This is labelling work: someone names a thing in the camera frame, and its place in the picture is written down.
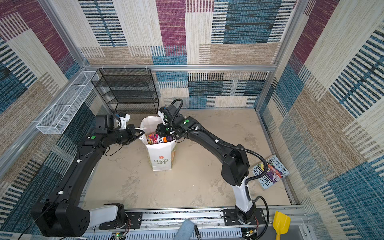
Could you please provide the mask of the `orange Fox's fruits candy bag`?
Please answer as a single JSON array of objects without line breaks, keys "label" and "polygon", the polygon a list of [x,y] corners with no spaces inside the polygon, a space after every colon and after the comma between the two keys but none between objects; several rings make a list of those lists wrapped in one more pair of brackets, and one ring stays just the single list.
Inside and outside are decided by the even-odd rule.
[{"label": "orange Fox's fruits candy bag", "polygon": [[147,142],[149,145],[155,145],[155,144],[163,143],[163,138],[160,137],[158,134],[153,133],[147,136]]}]

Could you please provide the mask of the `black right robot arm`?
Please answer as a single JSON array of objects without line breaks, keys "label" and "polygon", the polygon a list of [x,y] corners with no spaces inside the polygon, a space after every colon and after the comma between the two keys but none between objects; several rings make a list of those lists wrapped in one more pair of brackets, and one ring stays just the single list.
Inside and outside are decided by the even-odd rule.
[{"label": "black right robot arm", "polygon": [[192,117],[184,118],[183,115],[178,115],[178,122],[172,125],[170,117],[161,113],[159,117],[171,133],[201,145],[221,162],[221,176],[234,191],[238,219],[242,224],[249,224],[254,219],[256,207],[246,184],[250,164],[245,148],[240,144],[234,146],[221,140]]}]

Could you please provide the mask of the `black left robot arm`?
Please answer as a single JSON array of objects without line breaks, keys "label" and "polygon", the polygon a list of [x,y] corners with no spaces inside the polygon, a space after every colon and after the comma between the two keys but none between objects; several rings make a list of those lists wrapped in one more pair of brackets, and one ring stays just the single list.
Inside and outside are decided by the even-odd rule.
[{"label": "black left robot arm", "polygon": [[82,192],[95,166],[114,144],[126,146],[144,135],[128,124],[128,116],[98,115],[77,147],[77,153],[53,192],[31,209],[31,216],[45,237],[80,237],[89,228],[106,224],[124,228],[128,217],[123,204],[106,204],[94,210],[79,207]]}]

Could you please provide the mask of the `yellow plastic tool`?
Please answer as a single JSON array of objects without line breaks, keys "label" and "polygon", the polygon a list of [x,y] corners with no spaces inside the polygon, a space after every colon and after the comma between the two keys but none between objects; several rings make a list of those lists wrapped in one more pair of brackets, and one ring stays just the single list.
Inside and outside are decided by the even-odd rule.
[{"label": "yellow plastic tool", "polygon": [[279,211],[276,211],[273,220],[273,228],[276,231],[276,240],[281,240],[281,235],[289,231],[291,218]]}]

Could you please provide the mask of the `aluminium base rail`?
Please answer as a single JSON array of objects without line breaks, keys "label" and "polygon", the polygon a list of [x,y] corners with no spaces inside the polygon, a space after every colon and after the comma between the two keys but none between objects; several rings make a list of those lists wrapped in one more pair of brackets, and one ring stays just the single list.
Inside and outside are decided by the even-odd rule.
[{"label": "aluminium base rail", "polygon": [[315,240],[314,229],[299,206],[260,206],[251,222],[242,224],[234,208],[181,208],[126,210],[121,225],[103,223],[88,227],[71,240],[273,240],[276,212],[291,218],[283,240]]}]

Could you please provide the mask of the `colourful leaflet by wall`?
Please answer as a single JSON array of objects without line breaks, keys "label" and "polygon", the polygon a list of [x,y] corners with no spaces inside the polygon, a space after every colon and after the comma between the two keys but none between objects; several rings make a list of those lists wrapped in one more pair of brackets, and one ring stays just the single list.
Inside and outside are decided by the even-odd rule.
[{"label": "colourful leaflet by wall", "polygon": [[276,155],[271,156],[266,160],[268,164],[268,172],[265,176],[258,179],[260,185],[264,190],[273,186],[283,178],[287,177],[290,172],[282,164]]}]

